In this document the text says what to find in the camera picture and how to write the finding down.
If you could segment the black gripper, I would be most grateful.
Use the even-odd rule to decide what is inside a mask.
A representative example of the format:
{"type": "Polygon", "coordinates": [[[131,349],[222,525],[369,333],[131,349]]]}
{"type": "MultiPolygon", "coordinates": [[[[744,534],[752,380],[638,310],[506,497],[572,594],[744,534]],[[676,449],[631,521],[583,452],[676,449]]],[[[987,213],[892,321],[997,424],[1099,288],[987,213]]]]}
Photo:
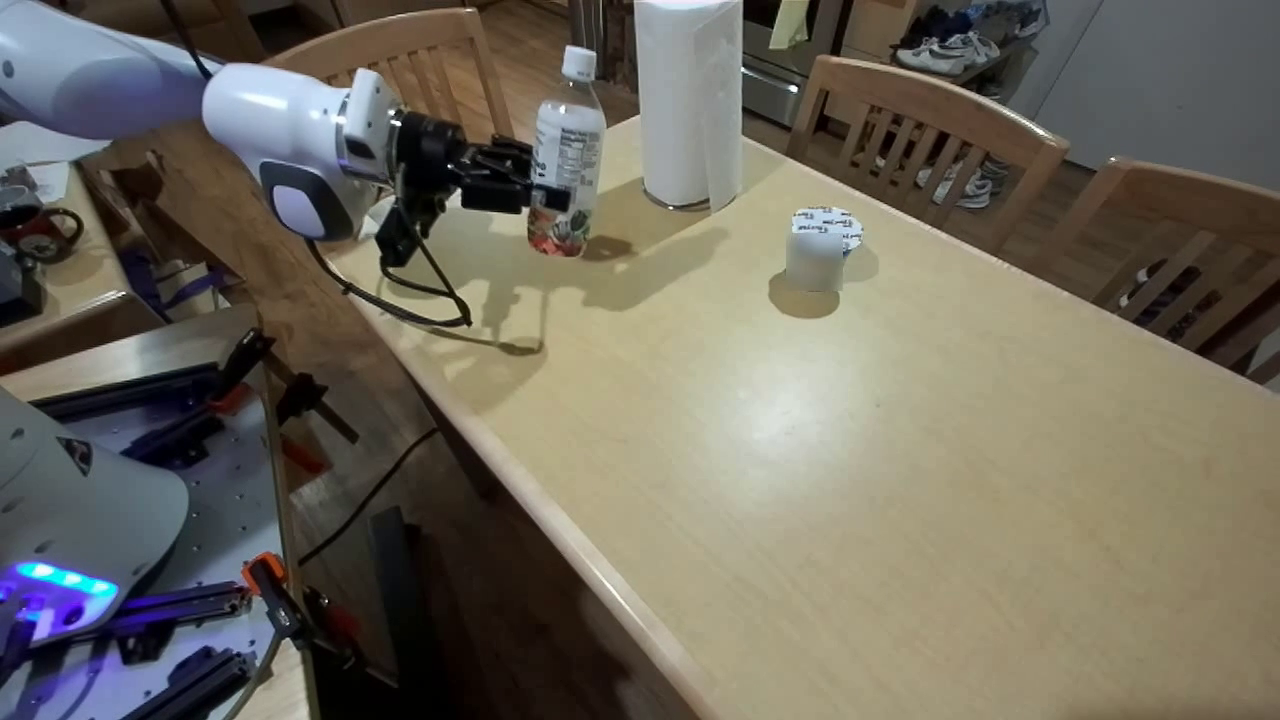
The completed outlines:
{"type": "Polygon", "coordinates": [[[529,178],[533,149],[517,137],[474,146],[459,126],[403,113],[397,126],[397,179],[387,216],[377,230],[381,259],[403,268],[412,249],[431,234],[449,202],[475,213],[567,213],[572,187],[489,179],[529,178]]]}

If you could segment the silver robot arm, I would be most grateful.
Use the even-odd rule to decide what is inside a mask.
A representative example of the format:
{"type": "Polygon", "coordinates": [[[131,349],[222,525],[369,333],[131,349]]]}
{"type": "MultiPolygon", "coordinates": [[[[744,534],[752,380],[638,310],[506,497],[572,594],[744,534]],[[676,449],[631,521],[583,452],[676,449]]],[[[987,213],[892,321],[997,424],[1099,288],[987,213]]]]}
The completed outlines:
{"type": "Polygon", "coordinates": [[[332,83],[305,70],[208,60],[47,0],[0,0],[0,113],[82,140],[200,126],[300,240],[356,237],[387,193],[377,243],[392,268],[408,263],[449,202],[481,213],[572,205],[562,179],[533,178],[529,146],[470,140],[459,126],[417,113],[369,60],[332,83]]]}

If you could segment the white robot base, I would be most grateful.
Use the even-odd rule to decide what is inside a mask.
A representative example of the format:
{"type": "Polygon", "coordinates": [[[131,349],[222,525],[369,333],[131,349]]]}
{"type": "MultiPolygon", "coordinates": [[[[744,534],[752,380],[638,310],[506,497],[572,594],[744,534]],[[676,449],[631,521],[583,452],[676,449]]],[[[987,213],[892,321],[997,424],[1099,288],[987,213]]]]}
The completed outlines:
{"type": "Polygon", "coordinates": [[[85,637],[174,552],[190,484],[0,391],[0,596],[32,644],[85,637]]]}

